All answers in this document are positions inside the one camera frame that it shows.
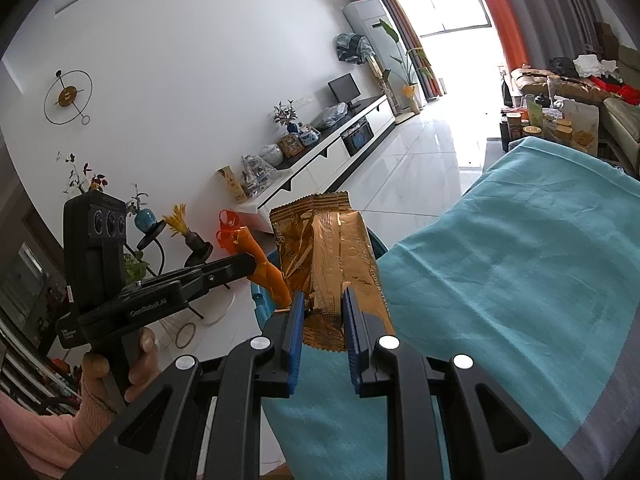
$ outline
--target pink sleeve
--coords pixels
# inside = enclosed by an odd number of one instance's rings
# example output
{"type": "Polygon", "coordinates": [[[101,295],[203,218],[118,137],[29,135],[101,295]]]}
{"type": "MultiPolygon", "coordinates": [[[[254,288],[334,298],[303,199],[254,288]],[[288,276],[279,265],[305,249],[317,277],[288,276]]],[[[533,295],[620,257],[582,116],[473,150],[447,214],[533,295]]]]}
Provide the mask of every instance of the pink sleeve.
{"type": "Polygon", "coordinates": [[[36,415],[0,392],[0,418],[31,468],[60,478],[113,421],[115,414],[82,385],[76,416],[36,415]]]}

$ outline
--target black countertop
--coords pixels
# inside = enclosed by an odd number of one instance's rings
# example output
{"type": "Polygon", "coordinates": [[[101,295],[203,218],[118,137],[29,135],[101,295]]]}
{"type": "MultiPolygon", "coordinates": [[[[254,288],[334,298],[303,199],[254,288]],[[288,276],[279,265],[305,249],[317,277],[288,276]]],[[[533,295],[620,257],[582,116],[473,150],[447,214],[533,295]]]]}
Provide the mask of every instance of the black countertop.
{"type": "Polygon", "coordinates": [[[339,120],[337,123],[335,123],[331,128],[328,128],[326,130],[321,130],[320,131],[320,138],[318,139],[318,142],[313,143],[311,146],[305,146],[305,149],[302,150],[297,155],[292,156],[291,158],[286,158],[283,161],[282,164],[280,164],[279,166],[276,166],[276,169],[277,170],[288,170],[289,168],[291,168],[297,161],[299,161],[308,152],[310,152],[312,149],[314,149],[320,142],[325,140],[331,134],[334,134],[335,132],[337,132],[346,123],[351,121],[354,117],[356,117],[359,113],[361,113],[367,107],[371,106],[373,103],[375,103],[381,97],[382,97],[382,95],[379,95],[377,97],[368,97],[366,99],[363,99],[362,101],[357,101],[355,104],[360,105],[357,108],[357,110],[349,110],[348,113],[341,120],[339,120]]]}

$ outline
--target gold foil packet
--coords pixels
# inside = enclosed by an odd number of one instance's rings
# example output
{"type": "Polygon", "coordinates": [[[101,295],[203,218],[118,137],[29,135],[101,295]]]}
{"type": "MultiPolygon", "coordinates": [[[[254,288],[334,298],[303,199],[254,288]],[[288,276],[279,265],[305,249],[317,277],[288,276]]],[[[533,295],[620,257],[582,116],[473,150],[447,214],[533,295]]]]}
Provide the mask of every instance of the gold foil packet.
{"type": "Polygon", "coordinates": [[[351,283],[360,311],[378,316],[386,332],[394,334],[369,232],[358,211],[340,213],[340,262],[343,279],[351,283]]]}
{"type": "Polygon", "coordinates": [[[309,298],[305,344],[346,349],[341,299],[347,283],[361,311],[379,316],[388,333],[394,333],[367,229],[347,193],[309,196],[274,209],[271,223],[289,290],[302,290],[309,298]]]}

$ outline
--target hand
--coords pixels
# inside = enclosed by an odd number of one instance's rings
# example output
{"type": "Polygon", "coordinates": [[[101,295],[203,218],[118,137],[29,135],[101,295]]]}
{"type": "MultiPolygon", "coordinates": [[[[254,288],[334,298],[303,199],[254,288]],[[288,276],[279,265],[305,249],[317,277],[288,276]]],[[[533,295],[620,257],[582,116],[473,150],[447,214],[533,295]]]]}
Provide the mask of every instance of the hand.
{"type": "MultiPolygon", "coordinates": [[[[133,402],[149,383],[151,383],[160,370],[158,368],[158,346],[156,346],[156,334],[149,329],[143,328],[140,332],[140,348],[143,354],[129,371],[129,382],[132,384],[124,394],[124,400],[133,402]]],[[[82,359],[82,376],[84,386],[94,396],[98,397],[110,408],[111,405],[107,390],[102,379],[109,373],[109,362],[101,355],[87,353],[82,359]]]]}

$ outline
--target white round button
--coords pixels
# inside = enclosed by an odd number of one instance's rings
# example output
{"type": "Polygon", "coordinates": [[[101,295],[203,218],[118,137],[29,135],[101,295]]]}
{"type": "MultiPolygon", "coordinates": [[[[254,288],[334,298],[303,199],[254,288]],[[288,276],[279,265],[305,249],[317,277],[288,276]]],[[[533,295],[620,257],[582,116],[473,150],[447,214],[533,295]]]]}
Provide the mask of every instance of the white round button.
{"type": "Polygon", "coordinates": [[[453,364],[463,370],[469,370],[474,365],[474,360],[468,355],[458,354],[453,358],[453,364]]]}
{"type": "Polygon", "coordinates": [[[378,339],[378,343],[382,348],[386,348],[387,350],[393,350],[400,346],[400,340],[392,335],[383,335],[380,339],[378,339]]]}
{"type": "Polygon", "coordinates": [[[190,355],[183,355],[175,360],[175,367],[178,368],[178,370],[188,370],[189,368],[193,368],[195,364],[196,359],[190,355]]]}
{"type": "Polygon", "coordinates": [[[268,348],[271,344],[271,341],[268,337],[258,336],[251,339],[251,348],[254,350],[264,350],[268,348]]]}

